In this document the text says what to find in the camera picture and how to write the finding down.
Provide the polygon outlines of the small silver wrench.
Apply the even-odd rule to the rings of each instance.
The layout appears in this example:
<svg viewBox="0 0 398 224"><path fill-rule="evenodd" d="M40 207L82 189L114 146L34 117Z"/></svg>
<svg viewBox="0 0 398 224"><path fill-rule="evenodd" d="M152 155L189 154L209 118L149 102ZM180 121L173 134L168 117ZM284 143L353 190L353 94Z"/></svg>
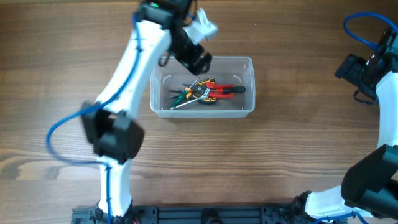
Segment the small silver wrench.
<svg viewBox="0 0 398 224"><path fill-rule="evenodd" d="M207 99L209 94L210 94L210 90L207 89L207 90L205 90L205 92L202 94L202 96L200 96L200 97L198 97L198 98L194 98L193 100L189 100L189 101L187 101L187 102L182 102L182 103L179 104L177 107L175 107L175 108L170 108L170 109L171 109L171 110L174 110L174 109L177 109L177 108L181 108L181 107L183 107L183 106L186 106L186 105L188 105L188 104L190 104L190 103L194 103L194 102L199 101L199 100Z"/></svg>

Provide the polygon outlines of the red handled snips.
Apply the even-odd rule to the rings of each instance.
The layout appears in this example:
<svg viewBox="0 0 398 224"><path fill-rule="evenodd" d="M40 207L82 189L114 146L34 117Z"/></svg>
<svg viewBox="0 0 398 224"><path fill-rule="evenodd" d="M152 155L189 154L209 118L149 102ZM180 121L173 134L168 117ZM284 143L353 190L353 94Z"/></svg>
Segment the red handled snips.
<svg viewBox="0 0 398 224"><path fill-rule="evenodd" d="M228 99L234 97L233 84L216 84L215 82L205 81L196 83L191 89L194 93L202 95L206 90L210 90L208 98Z"/></svg>

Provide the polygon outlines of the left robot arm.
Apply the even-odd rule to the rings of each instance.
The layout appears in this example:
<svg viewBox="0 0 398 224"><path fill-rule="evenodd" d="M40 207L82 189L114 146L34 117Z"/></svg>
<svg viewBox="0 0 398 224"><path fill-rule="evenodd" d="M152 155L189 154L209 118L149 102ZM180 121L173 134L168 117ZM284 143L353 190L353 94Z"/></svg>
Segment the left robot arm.
<svg viewBox="0 0 398 224"><path fill-rule="evenodd" d="M168 53L191 74L210 68L212 56L201 41L218 27L202 8L190 14L194 1L142 1L132 15L133 29L124 54L94 103L82 104L81 120L101 171L101 199L96 219L103 223L132 221L129 172L144 130L135 122L141 98L156 65Z"/></svg>

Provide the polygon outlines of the black red screwdriver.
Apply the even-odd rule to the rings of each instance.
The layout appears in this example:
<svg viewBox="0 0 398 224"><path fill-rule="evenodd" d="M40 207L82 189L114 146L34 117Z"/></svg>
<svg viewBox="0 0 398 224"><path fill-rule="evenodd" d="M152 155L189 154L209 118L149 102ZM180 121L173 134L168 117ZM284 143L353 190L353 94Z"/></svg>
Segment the black red screwdriver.
<svg viewBox="0 0 398 224"><path fill-rule="evenodd" d="M215 88L213 91L222 94L244 93L246 88L244 86L232 86L228 88Z"/></svg>

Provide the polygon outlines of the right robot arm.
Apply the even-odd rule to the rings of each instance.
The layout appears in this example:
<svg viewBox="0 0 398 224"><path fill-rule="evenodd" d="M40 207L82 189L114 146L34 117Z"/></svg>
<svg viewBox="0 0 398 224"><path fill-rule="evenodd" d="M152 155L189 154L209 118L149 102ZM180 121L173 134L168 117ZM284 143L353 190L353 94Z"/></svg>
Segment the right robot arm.
<svg viewBox="0 0 398 224"><path fill-rule="evenodd" d="M379 105L379 140L375 151L352 166L341 185L294 198L291 223L341 223L365 217L397 219L397 30L384 30L373 56L349 54L335 76L357 87Z"/></svg>

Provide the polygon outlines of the orange black long-nose pliers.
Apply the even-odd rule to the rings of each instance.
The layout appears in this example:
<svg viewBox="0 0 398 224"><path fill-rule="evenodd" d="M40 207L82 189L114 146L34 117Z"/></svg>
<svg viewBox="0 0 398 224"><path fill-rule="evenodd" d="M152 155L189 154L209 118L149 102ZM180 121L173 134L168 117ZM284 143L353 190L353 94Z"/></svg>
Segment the orange black long-nose pliers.
<svg viewBox="0 0 398 224"><path fill-rule="evenodd" d="M190 87L190 84L184 83L183 86L185 87L185 90L188 91L187 95L185 96L185 99L187 101L190 101L190 100L194 100L194 99L202 96L202 94L204 94L205 90L207 89L208 83L215 84L215 79L214 78L205 78L200 81L197 81L196 84L194 84L194 86L191 87L190 90L188 90L188 88ZM216 98L210 98L208 96L208 98L206 98L204 100L198 100L198 102L203 105L214 105L214 104L216 104L217 100L216 100Z"/></svg>

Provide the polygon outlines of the green handled screwdriver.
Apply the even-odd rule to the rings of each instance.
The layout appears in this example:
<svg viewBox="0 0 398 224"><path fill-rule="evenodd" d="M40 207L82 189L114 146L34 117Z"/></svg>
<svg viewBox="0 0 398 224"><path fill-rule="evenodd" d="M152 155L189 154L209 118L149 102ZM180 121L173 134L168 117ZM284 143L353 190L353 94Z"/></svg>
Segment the green handled screwdriver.
<svg viewBox="0 0 398 224"><path fill-rule="evenodd" d="M190 92L191 88L193 85L195 85L198 82L199 78L197 78L192 84L190 84L188 87L186 87L184 90L179 91L179 95L175 97L174 102L171 105L171 108L177 107L179 104L182 103L182 101L186 98L186 95Z"/></svg>

